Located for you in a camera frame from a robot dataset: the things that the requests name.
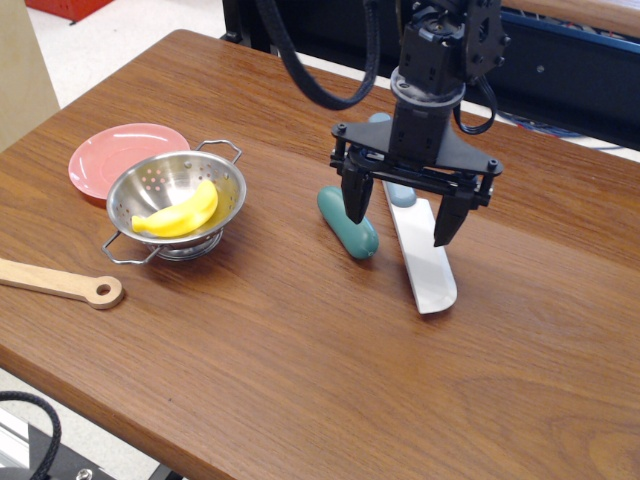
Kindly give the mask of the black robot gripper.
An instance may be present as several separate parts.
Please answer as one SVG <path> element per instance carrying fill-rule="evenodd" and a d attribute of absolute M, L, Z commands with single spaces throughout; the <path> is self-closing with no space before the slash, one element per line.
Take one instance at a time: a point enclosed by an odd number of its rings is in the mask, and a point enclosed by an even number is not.
<path fill-rule="evenodd" d="M 446 67 L 399 66 L 391 75 L 392 118 L 380 123 L 339 123 L 331 166 L 342 177 L 347 217 L 360 224 L 376 179 L 442 196 L 434 246 L 448 245 L 471 207 L 491 201 L 500 161 L 465 143 L 453 130 L 467 83 Z"/>

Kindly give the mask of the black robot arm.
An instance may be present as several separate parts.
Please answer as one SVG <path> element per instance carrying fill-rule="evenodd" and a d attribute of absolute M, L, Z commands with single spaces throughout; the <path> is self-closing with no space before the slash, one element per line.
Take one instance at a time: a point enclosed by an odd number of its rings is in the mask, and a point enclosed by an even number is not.
<path fill-rule="evenodd" d="M 489 108 L 497 108 L 486 74 L 503 65 L 510 42 L 500 9 L 498 1 L 423 1 L 414 8 L 390 77 L 392 118 L 332 129 L 330 164 L 342 178 L 346 215 L 354 223 L 364 219 L 376 179 L 441 196 L 437 247 L 452 241 L 469 211 L 489 204 L 503 166 L 458 134 L 479 135 L 492 125 L 463 124 L 460 105 L 475 86 Z"/>

